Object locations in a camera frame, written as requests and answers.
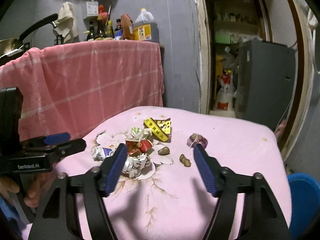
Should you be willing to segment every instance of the blue gripper pad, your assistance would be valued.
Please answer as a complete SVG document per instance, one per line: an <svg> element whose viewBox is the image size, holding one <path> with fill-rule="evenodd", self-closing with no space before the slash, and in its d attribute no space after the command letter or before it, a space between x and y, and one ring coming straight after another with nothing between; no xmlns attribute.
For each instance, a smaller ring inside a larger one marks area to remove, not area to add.
<svg viewBox="0 0 320 240"><path fill-rule="evenodd" d="M56 144L60 144L67 141L70 141L70 134L67 132L63 132L63 133L48 135L45 137L43 142L46 145L56 145Z"/></svg>
<svg viewBox="0 0 320 240"><path fill-rule="evenodd" d="M100 166L102 175L98 184L100 192L103 192L103 197L108 197L115 190L127 155L127 147L121 143L113 156L105 158Z"/></svg>
<svg viewBox="0 0 320 240"><path fill-rule="evenodd" d="M216 177L210 169L210 158L200 144L193 149L193 158L201 175L205 188L212 196L216 196L218 191L216 187Z"/></svg>

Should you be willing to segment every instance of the frying pan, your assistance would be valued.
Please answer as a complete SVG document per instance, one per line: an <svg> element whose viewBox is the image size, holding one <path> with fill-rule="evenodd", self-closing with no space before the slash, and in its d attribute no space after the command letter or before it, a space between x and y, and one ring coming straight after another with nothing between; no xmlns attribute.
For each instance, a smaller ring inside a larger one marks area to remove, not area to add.
<svg viewBox="0 0 320 240"><path fill-rule="evenodd" d="M47 24L52 24L53 28L56 27L54 21L58 19L58 14L52 14L35 24L33 24L31 27L29 27L27 30L25 30L19 37L19 39L5 39L0 41L0 57L4 54L7 54L10 51L13 51L14 49L19 49L21 46L23 46L23 40L31 34L33 31L41 28L42 26L45 26Z"/></svg>

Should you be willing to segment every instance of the pan handle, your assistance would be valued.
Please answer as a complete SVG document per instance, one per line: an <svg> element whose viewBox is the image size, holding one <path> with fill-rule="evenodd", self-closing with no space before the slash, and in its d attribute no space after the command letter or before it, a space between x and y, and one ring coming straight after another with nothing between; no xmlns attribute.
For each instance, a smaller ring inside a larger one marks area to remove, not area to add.
<svg viewBox="0 0 320 240"><path fill-rule="evenodd" d="M45 26L55 20L58 19L58 14L54 13L40 21L38 21L37 23L33 24L30 28L28 28L27 30L25 30L19 37L20 41L23 41L29 34L31 34L33 31L41 28L42 26Z"/></svg>

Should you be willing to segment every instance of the plastic jug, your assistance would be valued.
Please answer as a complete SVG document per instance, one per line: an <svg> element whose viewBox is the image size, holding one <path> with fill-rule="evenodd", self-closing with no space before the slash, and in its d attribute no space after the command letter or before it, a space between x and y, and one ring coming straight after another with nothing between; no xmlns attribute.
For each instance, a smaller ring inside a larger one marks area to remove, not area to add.
<svg viewBox="0 0 320 240"><path fill-rule="evenodd" d="M133 33L135 41L152 41L159 43L158 25L153 15L145 8L133 24Z"/></svg>

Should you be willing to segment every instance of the yellow snack wrapper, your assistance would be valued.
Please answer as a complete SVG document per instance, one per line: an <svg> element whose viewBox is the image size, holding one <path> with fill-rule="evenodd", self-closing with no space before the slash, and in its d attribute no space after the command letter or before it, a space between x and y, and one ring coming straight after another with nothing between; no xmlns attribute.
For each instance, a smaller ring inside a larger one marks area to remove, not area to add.
<svg viewBox="0 0 320 240"><path fill-rule="evenodd" d="M160 129L170 138L171 137L171 118L166 120L154 120Z"/></svg>
<svg viewBox="0 0 320 240"><path fill-rule="evenodd" d="M151 131L152 131L152 133L153 133L160 141L166 142L166 141L169 139L170 134L169 134L169 135L166 134L166 132L164 132L164 131L160 128L160 126L157 124L157 121L161 121L161 122L160 122L160 125L161 125L162 127L164 127L164 129L165 129L166 131L168 131L168 129L171 131L171 128L170 128L170 127L171 127L171 121L170 121L169 127L168 127L168 124L167 124L167 125L164 125L164 123L162 123L163 121L168 121L168 119L167 119L167 120L153 120L153 119L150 117L150 118L144 120L144 121L143 121L143 124L144 124L144 126L146 126L147 128L150 128Z"/></svg>

